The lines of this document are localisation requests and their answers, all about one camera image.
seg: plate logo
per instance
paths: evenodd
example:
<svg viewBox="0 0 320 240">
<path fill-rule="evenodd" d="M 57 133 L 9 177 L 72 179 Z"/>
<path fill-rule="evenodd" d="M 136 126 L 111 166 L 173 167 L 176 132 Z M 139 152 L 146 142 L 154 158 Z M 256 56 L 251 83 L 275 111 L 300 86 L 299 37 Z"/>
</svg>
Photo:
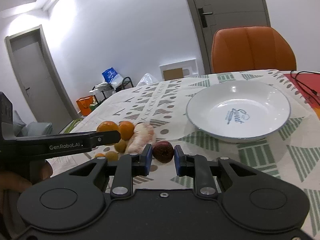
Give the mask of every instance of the plate logo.
<svg viewBox="0 0 320 240">
<path fill-rule="evenodd" d="M 235 108 L 232 108 L 231 111 L 228 111 L 227 116 L 225 118 L 225 120 L 228 121 L 227 124 L 230 124 L 232 118 L 234 118 L 235 122 L 244 123 L 246 120 L 250 118 L 250 116 L 243 109 L 236 110 Z"/>
</svg>

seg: orange chair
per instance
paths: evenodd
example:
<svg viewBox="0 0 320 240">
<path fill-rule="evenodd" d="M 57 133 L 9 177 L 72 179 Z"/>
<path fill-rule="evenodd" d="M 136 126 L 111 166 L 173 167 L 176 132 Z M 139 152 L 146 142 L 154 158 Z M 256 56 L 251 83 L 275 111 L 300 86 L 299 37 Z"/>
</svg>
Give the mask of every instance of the orange chair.
<svg viewBox="0 0 320 240">
<path fill-rule="evenodd" d="M 257 69 L 296 70 L 296 59 L 285 39 L 264 26 L 218 30 L 212 44 L 212 73 Z"/>
</svg>

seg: door handle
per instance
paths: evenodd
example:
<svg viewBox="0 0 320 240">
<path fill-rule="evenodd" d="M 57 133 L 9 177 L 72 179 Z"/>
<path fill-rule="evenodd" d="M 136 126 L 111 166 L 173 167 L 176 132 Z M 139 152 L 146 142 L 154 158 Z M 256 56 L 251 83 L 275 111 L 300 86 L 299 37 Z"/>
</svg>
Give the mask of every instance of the door handle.
<svg viewBox="0 0 320 240">
<path fill-rule="evenodd" d="M 199 13 L 199 16 L 200 16 L 202 28 L 208 27 L 207 20 L 206 20 L 205 16 L 206 15 L 212 15 L 213 13 L 212 12 L 211 13 L 205 13 L 203 11 L 203 8 L 198 8 L 198 13 Z"/>
<path fill-rule="evenodd" d="M 29 94 L 28 94 L 28 90 L 30 89 L 30 87 L 28 87 L 28 88 L 25 88 L 25 90 L 26 90 L 26 94 L 27 94 L 27 96 L 29 97 Z"/>
</svg>

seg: door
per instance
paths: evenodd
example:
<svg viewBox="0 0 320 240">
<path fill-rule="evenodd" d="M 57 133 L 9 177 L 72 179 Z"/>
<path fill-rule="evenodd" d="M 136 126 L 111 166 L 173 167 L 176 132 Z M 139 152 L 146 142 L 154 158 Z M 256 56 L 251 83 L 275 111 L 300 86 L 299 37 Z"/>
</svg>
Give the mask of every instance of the door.
<svg viewBox="0 0 320 240">
<path fill-rule="evenodd" d="M 211 73 L 211 48 L 217 30 L 241 26 L 270 26 L 265 0 L 187 1 L 206 73 Z"/>
<path fill-rule="evenodd" d="M 52 122 L 52 132 L 59 133 L 72 118 L 52 81 L 40 39 L 40 32 L 33 31 L 10 41 L 15 60 L 12 66 L 36 120 Z"/>
</svg>

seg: red fruit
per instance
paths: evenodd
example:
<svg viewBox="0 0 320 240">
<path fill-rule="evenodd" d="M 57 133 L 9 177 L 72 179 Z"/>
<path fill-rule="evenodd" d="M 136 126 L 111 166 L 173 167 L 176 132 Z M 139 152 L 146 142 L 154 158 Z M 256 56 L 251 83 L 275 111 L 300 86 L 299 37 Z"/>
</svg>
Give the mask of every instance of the red fruit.
<svg viewBox="0 0 320 240">
<path fill-rule="evenodd" d="M 153 145 L 152 155 L 161 163 L 168 163 L 173 158 L 174 149 L 170 142 L 159 141 Z"/>
</svg>

